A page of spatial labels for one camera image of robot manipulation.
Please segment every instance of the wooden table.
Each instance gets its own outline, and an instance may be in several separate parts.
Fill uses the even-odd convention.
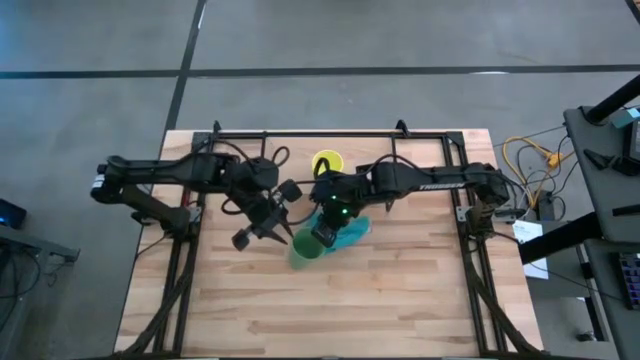
[[[462,131],[469,162],[496,165],[488,130]],[[168,132],[162,159],[189,152],[192,134]],[[259,140],[235,142],[249,156],[260,153]],[[310,179],[311,158],[319,150],[338,151],[345,160],[345,172],[390,152],[389,138],[269,137],[267,155],[280,145],[291,149],[280,181]],[[396,146],[398,154],[420,166],[444,164],[438,141],[396,140]],[[216,146],[220,150],[233,152]],[[303,190],[308,194],[310,187]],[[179,204],[181,192],[178,186],[153,190],[154,196],[172,206]],[[370,234],[358,245],[299,272],[288,266],[287,246],[270,239],[253,240],[238,252],[231,237],[248,222],[244,216],[224,215],[223,200],[223,195],[207,197],[183,356],[477,355],[448,191],[411,194],[396,201],[389,213],[384,206],[367,208],[364,215],[373,220]],[[310,210],[311,203],[303,196],[290,206],[289,220]],[[506,225],[499,229],[510,231]],[[159,228],[145,229],[140,248],[160,237]],[[170,244],[161,243],[136,262],[116,350],[131,344],[158,309]],[[487,247],[501,306],[527,340],[541,349],[516,245],[496,237]],[[486,308],[483,318],[489,319]],[[491,322],[484,323],[492,339]],[[167,337],[167,347],[171,339]]]

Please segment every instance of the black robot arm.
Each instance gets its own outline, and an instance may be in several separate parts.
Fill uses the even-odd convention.
[[[487,236],[493,231],[491,217],[509,200],[503,175],[491,165],[418,168],[397,162],[379,162],[356,167],[352,175],[328,171],[318,176],[311,200],[322,214],[312,229],[326,247],[337,232],[368,205],[390,204],[417,191],[471,188],[478,204],[466,213],[469,235]]]
[[[301,196],[287,181],[286,196],[265,196],[265,192],[278,185],[278,167],[265,158],[247,159],[226,153],[192,152],[178,160],[147,161],[125,160],[111,156],[106,164],[98,166],[91,196],[103,204],[125,204],[136,210],[132,217],[145,224],[146,219],[157,220],[163,230],[173,237],[189,235],[191,224],[199,220],[198,209],[186,206],[170,207],[140,190],[139,184],[182,185],[192,191],[206,194],[225,194],[251,224],[233,237],[238,250],[249,244],[249,236],[267,237],[286,244],[273,228],[287,225],[284,199],[294,201]]]

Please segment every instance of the gray floor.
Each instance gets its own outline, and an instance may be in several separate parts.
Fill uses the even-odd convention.
[[[1,2],[0,71],[177,69],[195,5]],[[640,58],[637,26],[622,0],[210,0],[192,68],[626,64]],[[190,79],[177,128],[389,128],[402,118],[413,128],[489,128],[500,143],[562,124],[564,109],[634,75]],[[28,232],[82,249],[54,287],[39,286],[46,296],[31,311],[22,358],[112,350],[140,228],[126,208],[92,201],[89,187],[107,155],[157,156],[175,84],[0,80],[0,197],[30,211]],[[535,140],[555,148],[564,135]],[[523,165],[543,162],[525,152]],[[591,205],[579,170],[568,184],[573,219]],[[533,296],[547,350],[615,357],[606,344],[572,341],[588,327],[577,320],[581,304]]]

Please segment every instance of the white paper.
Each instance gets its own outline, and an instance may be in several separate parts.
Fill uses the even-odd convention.
[[[534,224],[526,221],[516,220],[513,224],[513,233],[516,239],[520,240],[521,244],[526,243],[529,240],[535,239],[538,236],[542,236],[542,225]],[[540,259],[524,266],[524,274],[529,277],[538,279],[549,279],[549,273],[547,270],[547,259]]]

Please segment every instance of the green cup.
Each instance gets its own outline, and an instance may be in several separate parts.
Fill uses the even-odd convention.
[[[310,228],[302,228],[293,236],[289,249],[289,264],[295,270],[302,269],[324,255],[325,247],[311,235]]]

